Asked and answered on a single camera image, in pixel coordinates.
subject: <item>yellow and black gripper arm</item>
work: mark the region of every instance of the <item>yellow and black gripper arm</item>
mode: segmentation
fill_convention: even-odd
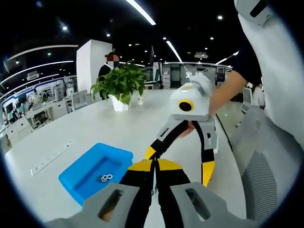
[[[147,149],[145,159],[160,158],[192,121],[201,142],[201,182],[207,186],[215,168],[213,150],[217,145],[215,120],[209,115],[211,93],[211,82],[204,75],[190,77],[189,83],[174,91],[170,96],[171,115]]]

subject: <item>human arm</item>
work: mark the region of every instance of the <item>human arm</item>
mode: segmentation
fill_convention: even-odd
[[[216,111],[240,93],[247,83],[237,71],[231,71],[227,80],[210,97],[209,115],[215,116]]]
[[[227,80],[210,97],[209,115],[215,116],[217,110],[226,102],[237,95],[247,85],[248,82],[258,85],[261,83],[261,69],[257,56],[244,35],[243,44],[236,55],[233,70],[229,73]],[[183,138],[194,130],[194,126],[189,121],[189,127],[179,138]]]

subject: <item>human hand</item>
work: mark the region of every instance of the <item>human hand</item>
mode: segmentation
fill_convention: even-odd
[[[180,136],[178,137],[179,139],[185,137],[186,135],[190,134],[193,130],[195,129],[192,121],[188,121],[188,128],[185,130]]]

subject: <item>small metal part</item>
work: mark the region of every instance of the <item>small metal part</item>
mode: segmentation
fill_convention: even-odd
[[[107,182],[109,181],[110,179],[113,178],[113,175],[111,174],[106,174],[106,175],[103,175],[103,176],[100,176],[97,178],[98,181],[101,181],[101,182]]]

